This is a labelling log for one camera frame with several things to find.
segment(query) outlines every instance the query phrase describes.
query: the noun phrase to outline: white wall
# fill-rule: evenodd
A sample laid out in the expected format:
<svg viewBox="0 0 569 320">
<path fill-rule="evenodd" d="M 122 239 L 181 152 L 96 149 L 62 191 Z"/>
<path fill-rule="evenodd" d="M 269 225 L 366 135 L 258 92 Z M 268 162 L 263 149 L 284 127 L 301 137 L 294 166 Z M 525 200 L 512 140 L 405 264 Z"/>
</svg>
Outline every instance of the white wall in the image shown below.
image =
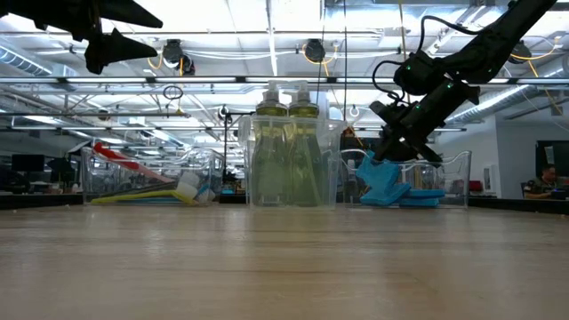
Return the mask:
<svg viewBox="0 0 569 320">
<path fill-rule="evenodd" d="M 484 168 L 499 164 L 498 141 L 496 138 L 496 120 L 489 116 L 482 124 L 467 124 L 465 132 L 447 132 L 437 137 L 432 148 L 444 157 L 456 156 L 462 151 L 472 152 L 470 179 L 484 181 Z M 494 184 L 496 194 L 501 196 L 500 168 Z"/>
<path fill-rule="evenodd" d="M 535 145 L 539 140 L 569 140 L 569 132 L 552 123 L 499 122 L 501 195 L 522 199 L 521 183 L 535 178 Z"/>
<path fill-rule="evenodd" d="M 12 154 L 64 156 L 79 144 L 81 139 L 72 136 L 57 136 L 53 132 L 40 132 L 40 138 L 30 137 L 26 132 L 1 132 L 0 155 Z"/>
</svg>

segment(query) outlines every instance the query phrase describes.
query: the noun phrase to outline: plastic bin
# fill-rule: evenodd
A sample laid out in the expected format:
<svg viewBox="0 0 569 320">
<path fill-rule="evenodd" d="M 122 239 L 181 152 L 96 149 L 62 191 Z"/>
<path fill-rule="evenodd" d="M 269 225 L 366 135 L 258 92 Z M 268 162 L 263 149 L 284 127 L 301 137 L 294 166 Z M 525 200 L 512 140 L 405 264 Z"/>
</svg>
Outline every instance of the plastic bin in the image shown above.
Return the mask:
<svg viewBox="0 0 569 320">
<path fill-rule="evenodd" d="M 339 202 L 362 205 L 360 198 L 370 188 L 356 176 L 356 171 L 365 156 L 367 154 L 362 150 L 342 151 Z M 439 208 L 466 208 L 469 204 L 471 156 L 470 151 L 464 151 L 456 157 L 443 159 L 441 164 L 426 161 L 399 163 L 397 183 L 409 183 L 412 189 L 444 190 L 445 197 L 439 198 Z"/>
<path fill-rule="evenodd" d="M 239 141 L 245 152 L 247 203 L 253 208 L 334 208 L 345 128 L 345 122 L 336 120 L 244 117 Z M 278 162 L 267 160 L 268 153 Z"/>
<path fill-rule="evenodd" d="M 208 205 L 221 192 L 223 156 L 210 149 L 193 148 L 170 160 L 109 161 L 83 148 L 82 158 L 86 204 Z M 134 171 L 137 165 L 150 172 Z"/>
</svg>

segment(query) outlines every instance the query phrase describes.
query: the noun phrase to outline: black robotic arm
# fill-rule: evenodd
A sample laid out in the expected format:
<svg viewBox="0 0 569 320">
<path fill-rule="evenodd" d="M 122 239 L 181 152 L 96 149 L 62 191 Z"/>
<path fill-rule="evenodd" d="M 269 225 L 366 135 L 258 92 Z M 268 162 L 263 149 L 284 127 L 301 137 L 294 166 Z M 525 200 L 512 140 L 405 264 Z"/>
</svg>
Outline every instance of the black robotic arm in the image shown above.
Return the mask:
<svg viewBox="0 0 569 320">
<path fill-rule="evenodd" d="M 440 156 L 426 145 L 429 134 L 444 127 L 445 119 L 464 101 L 478 104 L 480 88 L 467 83 L 486 84 L 492 80 L 519 40 L 556 1 L 510 2 L 499 19 L 476 32 L 477 36 L 462 50 L 442 59 L 430 58 L 421 46 L 412 53 L 396 71 L 394 81 L 403 92 L 426 96 L 408 106 L 400 105 L 403 99 L 388 106 L 375 101 L 370 106 L 386 123 L 375 160 L 407 161 L 421 154 L 430 162 L 441 162 Z M 439 20 L 426 16 L 423 26 L 428 19 Z"/>
</svg>

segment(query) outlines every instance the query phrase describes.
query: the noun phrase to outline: blue object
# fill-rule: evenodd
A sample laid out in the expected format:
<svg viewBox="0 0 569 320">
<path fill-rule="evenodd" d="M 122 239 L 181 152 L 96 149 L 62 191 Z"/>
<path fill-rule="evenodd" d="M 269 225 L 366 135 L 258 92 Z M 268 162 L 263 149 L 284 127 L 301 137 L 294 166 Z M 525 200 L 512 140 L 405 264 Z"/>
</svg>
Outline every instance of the blue object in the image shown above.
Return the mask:
<svg viewBox="0 0 569 320">
<path fill-rule="evenodd" d="M 410 199 L 441 198 L 445 197 L 445 191 L 443 189 L 432 189 L 432 190 L 411 189 L 406 194 L 404 194 L 403 197 Z"/>
<path fill-rule="evenodd" d="M 361 204 L 374 206 L 390 206 L 396 203 L 411 186 L 408 183 L 392 186 L 387 192 L 380 192 L 375 189 L 370 190 L 360 198 Z"/>
<path fill-rule="evenodd" d="M 373 151 L 368 151 L 367 155 L 368 157 L 357 168 L 356 176 L 363 179 L 365 184 L 375 192 L 387 194 L 399 178 L 399 165 L 389 162 L 373 165 L 375 154 Z"/>
<path fill-rule="evenodd" d="M 400 199 L 400 208 L 437 208 L 438 198 L 434 199 Z"/>
<path fill-rule="evenodd" d="M 207 190 L 210 189 L 210 184 L 206 183 L 204 184 L 198 191 L 196 196 L 194 196 L 194 199 L 198 198 L 199 196 L 201 196 L 204 192 L 206 192 Z"/>
</svg>

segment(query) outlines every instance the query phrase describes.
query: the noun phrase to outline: desk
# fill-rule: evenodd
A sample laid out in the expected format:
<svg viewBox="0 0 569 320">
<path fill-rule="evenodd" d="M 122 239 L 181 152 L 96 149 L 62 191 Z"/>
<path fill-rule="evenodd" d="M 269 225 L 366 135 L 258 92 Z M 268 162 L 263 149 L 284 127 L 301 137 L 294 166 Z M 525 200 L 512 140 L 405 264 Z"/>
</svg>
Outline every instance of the desk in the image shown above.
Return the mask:
<svg viewBox="0 0 569 320">
<path fill-rule="evenodd" d="M 469 206 L 519 212 L 569 214 L 569 201 L 559 200 L 515 200 L 472 196 L 469 198 Z"/>
<path fill-rule="evenodd" d="M 569 220 L 72 206 L 0 212 L 2 320 L 566 320 Z"/>
</svg>

